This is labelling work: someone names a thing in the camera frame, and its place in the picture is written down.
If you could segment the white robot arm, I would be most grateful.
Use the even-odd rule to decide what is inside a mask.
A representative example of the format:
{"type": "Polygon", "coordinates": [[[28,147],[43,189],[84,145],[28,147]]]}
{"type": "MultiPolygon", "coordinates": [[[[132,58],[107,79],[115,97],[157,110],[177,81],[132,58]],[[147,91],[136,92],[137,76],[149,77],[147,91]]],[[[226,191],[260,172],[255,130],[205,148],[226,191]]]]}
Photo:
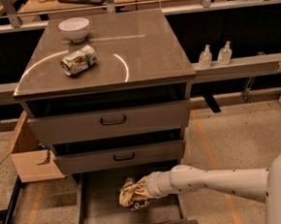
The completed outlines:
{"type": "Polygon", "coordinates": [[[156,199],[199,188],[263,202],[265,224],[281,224],[281,154],[266,169],[211,171],[179,164],[144,177],[138,193],[142,199],[156,199]]]}

